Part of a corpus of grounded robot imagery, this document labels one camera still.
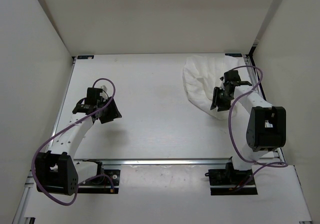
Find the white pleated skirt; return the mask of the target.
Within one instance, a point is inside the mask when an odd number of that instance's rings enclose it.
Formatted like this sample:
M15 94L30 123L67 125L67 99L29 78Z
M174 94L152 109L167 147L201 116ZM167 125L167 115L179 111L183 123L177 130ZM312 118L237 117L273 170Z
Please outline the white pleated skirt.
M210 109L214 88L221 86L221 77L225 72L240 65L238 58L227 55L222 57L189 56L182 72L187 99L206 114L218 120L226 120L229 115L228 111Z

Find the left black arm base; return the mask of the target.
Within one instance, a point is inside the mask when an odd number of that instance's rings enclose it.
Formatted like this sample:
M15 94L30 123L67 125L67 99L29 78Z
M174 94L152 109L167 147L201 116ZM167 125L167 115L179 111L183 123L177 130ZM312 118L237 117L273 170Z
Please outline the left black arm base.
M120 169L107 169L101 160L87 159L75 162L79 177L79 194L119 193Z

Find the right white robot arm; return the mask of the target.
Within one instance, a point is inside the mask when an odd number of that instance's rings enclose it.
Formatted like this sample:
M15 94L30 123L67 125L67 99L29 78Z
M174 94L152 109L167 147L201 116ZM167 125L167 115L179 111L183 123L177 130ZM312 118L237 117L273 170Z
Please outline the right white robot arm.
M210 109L228 111L228 130L236 156L231 158L232 167L225 170L224 177L230 184L238 183L243 172L257 165L259 159L269 152L282 148L286 143L286 110L274 106L255 91L249 81L241 80L238 69L224 73L220 87L213 90ZM246 144L238 150L232 134L232 111L239 102L249 113L245 133Z

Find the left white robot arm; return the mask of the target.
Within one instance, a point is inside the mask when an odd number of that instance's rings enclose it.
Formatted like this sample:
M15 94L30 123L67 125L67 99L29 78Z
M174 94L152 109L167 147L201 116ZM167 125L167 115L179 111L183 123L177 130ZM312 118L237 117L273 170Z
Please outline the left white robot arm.
M51 147L38 152L33 164L37 189L49 194L71 196L79 184L90 180L100 184L105 178L102 162L85 159L76 161L75 154L86 133L96 121L101 124L121 118L107 87L89 87L86 97L76 103L69 126L53 139Z

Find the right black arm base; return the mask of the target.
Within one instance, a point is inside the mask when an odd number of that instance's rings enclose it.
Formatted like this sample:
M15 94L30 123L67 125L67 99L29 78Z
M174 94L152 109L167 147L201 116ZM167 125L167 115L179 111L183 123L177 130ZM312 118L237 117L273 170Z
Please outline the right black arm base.
M228 162L224 169L209 169L205 176L209 179L211 196L255 196L258 195L253 171L235 170Z

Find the right blue corner sticker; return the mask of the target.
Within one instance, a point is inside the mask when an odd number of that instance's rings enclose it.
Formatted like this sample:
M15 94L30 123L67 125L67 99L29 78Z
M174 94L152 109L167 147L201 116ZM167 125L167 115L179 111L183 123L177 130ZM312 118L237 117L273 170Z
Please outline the right blue corner sticker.
M243 55L241 53L226 53L225 56L234 57L234 58L241 58Z

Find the blue corner sticker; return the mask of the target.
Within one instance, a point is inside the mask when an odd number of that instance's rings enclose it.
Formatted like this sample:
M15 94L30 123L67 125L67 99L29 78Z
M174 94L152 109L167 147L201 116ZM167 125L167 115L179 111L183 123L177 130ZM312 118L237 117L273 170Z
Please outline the blue corner sticker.
M243 55L241 53L226 53L225 56L234 57L234 58L241 58Z
M94 55L78 55L77 59L78 60L92 60L94 59Z

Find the left blue corner sticker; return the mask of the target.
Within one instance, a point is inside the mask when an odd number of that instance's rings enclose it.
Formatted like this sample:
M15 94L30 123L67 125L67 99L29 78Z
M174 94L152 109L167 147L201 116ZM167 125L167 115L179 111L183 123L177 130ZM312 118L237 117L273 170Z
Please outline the left blue corner sticker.
M94 59L94 55L78 55L77 59L78 60L92 60Z

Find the white foam front board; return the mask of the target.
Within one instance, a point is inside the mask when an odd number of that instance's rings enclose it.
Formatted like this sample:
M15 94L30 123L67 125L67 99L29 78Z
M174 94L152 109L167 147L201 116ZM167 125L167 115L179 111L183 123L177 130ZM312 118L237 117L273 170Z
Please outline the white foam front board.
M256 195L213 196L207 166L129 166L117 194L79 194L61 206L32 189L37 224L298 224L311 220L295 169L265 168Z

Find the aluminium table edge rail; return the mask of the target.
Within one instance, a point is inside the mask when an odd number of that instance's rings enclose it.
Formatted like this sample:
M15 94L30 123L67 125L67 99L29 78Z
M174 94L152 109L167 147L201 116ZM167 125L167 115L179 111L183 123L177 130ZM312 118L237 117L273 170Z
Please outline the aluminium table edge rail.
M131 166L143 166L143 165L224 165L229 161L228 158L167 158L167 159L93 159L94 161L100 161L104 165L131 165Z

